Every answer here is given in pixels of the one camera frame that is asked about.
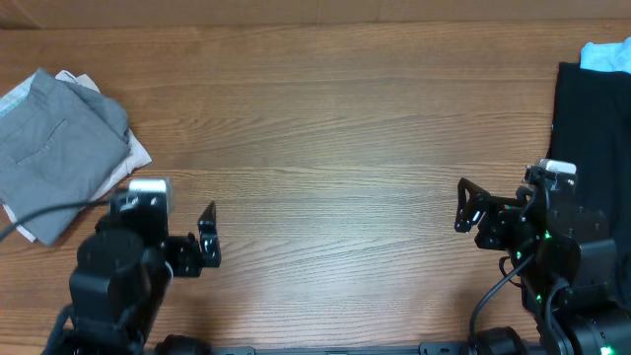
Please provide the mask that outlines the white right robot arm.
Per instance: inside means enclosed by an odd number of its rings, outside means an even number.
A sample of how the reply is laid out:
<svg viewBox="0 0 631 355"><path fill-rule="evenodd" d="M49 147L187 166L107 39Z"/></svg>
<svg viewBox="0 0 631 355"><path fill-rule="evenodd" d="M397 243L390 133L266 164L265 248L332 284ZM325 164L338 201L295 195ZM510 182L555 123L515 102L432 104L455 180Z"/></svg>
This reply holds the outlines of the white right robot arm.
<svg viewBox="0 0 631 355"><path fill-rule="evenodd" d="M577 178L527 170L513 198L494 196L467 178L457 185L455 229L476 227L477 246L502 250L513 264L477 303L465 341L416 347L368 347L368 354L627 354L630 312L613 298L616 245L604 215L575 200ZM484 306L513 277L539 339L528 342L510 327L479 330Z"/></svg>

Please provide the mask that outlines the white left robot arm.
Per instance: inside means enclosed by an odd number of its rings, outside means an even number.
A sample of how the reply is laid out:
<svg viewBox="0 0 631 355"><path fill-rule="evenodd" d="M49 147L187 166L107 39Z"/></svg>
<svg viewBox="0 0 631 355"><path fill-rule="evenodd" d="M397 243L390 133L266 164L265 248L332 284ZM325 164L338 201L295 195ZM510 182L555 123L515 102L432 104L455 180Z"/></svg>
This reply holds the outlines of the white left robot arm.
<svg viewBox="0 0 631 355"><path fill-rule="evenodd" d="M198 266L183 264L194 242L193 234L174 237L156 225L103 217L77 250L71 303L43 352L143 354L173 279L199 274Z"/></svg>

